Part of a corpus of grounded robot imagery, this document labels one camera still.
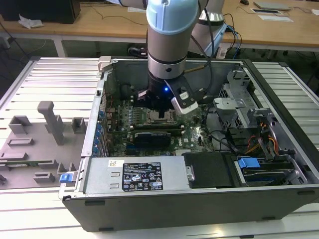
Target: robotic arm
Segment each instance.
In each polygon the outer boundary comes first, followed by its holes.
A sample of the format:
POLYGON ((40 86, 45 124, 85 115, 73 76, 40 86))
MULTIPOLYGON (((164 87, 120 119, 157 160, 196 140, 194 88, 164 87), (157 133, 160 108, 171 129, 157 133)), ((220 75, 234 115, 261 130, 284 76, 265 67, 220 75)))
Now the robotic arm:
POLYGON ((187 52, 199 52, 190 41, 193 36, 206 54, 215 53, 226 29, 221 13, 224 0, 109 0, 122 6, 147 9, 148 20, 148 89, 139 94, 159 117, 171 108, 187 114, 198 107, 196 93, 185 76, 187 52), (211 24, 208 24, 207 9, 211 24), (209 26, 215 32, 212 45, 209 26))

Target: metal slatted platform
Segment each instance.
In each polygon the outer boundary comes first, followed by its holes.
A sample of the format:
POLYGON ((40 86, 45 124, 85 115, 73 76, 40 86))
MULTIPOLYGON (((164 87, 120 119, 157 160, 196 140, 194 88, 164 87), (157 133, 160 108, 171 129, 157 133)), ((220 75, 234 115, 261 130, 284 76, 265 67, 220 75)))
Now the metal slatted platform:
MULTIPOLYGON (((94 89, 99 80, 98 59, 41 58, 29 62, 0 101, 0 147, 10 133, 13 115, 27 115, 31 122, 43 122, 36 107, 40 101, 53 101, 55 114, 63 121, 74 116, 89 119, 94 89)), ((319 107, 303 82, 287 67, 277 63, 255 63, 256 67, 293 114, 307 135, 319 147, 319 107)), ((258 99, 266 107, 260 94, 258 99)), ((72 235, 83 239, 202 239, 254 235, 263 239, 317 239, 319 204, 305 205, 282 220, 88 233, 58 199, 58 188, 21 189, 0 193, 0 238, 57 238, 72 235)))
POLYGON ((98 58, 47 58, 29 62, 0 101, 0 147, 10 134, 13 116, 44 122, 40 101, 53 101, 54 113, 64 122, 73 117, 89 120, 97 82, 98 58))
MULTIPOLYGON (((273 62, 254 62, 270 87, 319 149, 319 98, 289 68, 273 62)), ((259 92, 257 98, 268 105, 259 92)))

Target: gray plastic part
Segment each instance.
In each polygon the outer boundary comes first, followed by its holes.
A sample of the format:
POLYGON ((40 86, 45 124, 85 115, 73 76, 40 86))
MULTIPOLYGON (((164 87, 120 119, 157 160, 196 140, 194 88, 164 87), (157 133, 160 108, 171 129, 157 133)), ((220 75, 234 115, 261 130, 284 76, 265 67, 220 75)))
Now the gray plastic part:
MULTIPOLYGON (((58 123, 58 127, 61 127, 62 132, 63 132, 63 130, 64 130, 64 124, 63 124, 63 121, 62 121, 61 116, 55 116, 55 117, 56 117, 56 121, 57 121, 57 123, 58 123)), ((48 131, 48 133, 52 133, 51 128, 50 128, 49 125, 45 124, 44 126, 45 126, 46 130, 48 131)))
POLYGON ((0 171, 10 171, 10 168, 5 164, 0 164, 0 171))
POLYGON ((54 159, 50 163, 39 163, 38 165, 41 169, 57 168, 58 162, 54 159))
POLYGON ((61 175, 61 174, 65 173, 65 172, 66 172, 66 169, 65 169, 63 163, 59 163, 59 166, 58 166, 58 169, 56 171, 56 174, 61 175))
POLYGON ((21 135, 15 135, 11 132, 7 137, 6 142, 0 149, 0 156, 6 153, 27 153, 28 158, 22 162, 19 160, 16 164, 13 164, 14 161, 10 161, 8 165, 6 165, 5 160, 0 161, 0 174, 10 182, 4 185, 0 184, 0 190, 44 186, 59 187, 59 175, 57 174, 59 163, 63 163, 66 169, 69 168, 70 163, 73 163, 76 169, 79 168, 85 134, 74 134, 71 122, 65 122, 63 130, 64 144, 58 146, 53 136, 48 134, 45 124, 46 122, 32 123, 32 125, 24 127, 27 137, 32 138, 34 141, 32 145, 11 147, 8 142, 13 139, 25 138, 25 136, 21 137, 21 135), (41 171, 51 172, 56 180, 45 185, 37 184, 33 179, 34 173, 41 171))
POLYGON ((34 173, 33 179, 36 183, 53 183, 55 181, 55 177, 51 172, 34 173))
POLYGON ((73 163, 70 163, 69 172, 75 172, 76 168, 73 163))
POLYGON ((28 146, 33 145, 34 141, 32 138, 17 138, 17 139, 11 139, 8 142, 9 146, 28 146))
POLYGON ((1 174, 0 174, 0 183, 3 185, 4 184, 4 181, 6 181, 6 178, 3 177, 1 174))
POLYGON ((11 128, 12 132, 17 135, 26 135, 24 126, 29 125, 31 125, 31 123, 27 116, 14 116, 9 123, 9 127, 11 128))
POLYGON ((72 125, 72 129, 74 133, 86 132, 86 125, 85 125, 84 118, 73 118, 71 125, 72 125))
POLYGON ((3 153, 0 160, 6 161, 21 161, 28 158, 27 153, 3 153))
POLYGON ((63 145, 63 127, 53 113, 54 103, 52 101, 41 101, 38 105, 38 112, 43 114, 57 145, 63 145))

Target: white label sticker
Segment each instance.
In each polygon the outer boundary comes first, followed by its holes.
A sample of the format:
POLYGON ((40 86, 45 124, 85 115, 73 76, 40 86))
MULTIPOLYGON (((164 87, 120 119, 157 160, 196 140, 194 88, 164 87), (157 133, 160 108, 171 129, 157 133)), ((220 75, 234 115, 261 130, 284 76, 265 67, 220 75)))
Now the white label sticker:
POLYGON ((124 160, 110 160, 109 167, 123 167, 124 160))

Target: blue plastic clip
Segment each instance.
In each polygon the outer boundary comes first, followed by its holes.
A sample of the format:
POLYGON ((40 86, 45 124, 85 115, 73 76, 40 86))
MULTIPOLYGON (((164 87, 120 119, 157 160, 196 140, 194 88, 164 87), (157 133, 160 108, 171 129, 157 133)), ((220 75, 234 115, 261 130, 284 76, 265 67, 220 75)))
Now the blue plastic clip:
POLYGON ((260 168, 257 158, 241 158, 238 160, 240 168, 260 168))
POLYGON ((72 174, 65 173, 60 176, 60 183, 71 183, 72 182, 72 174))

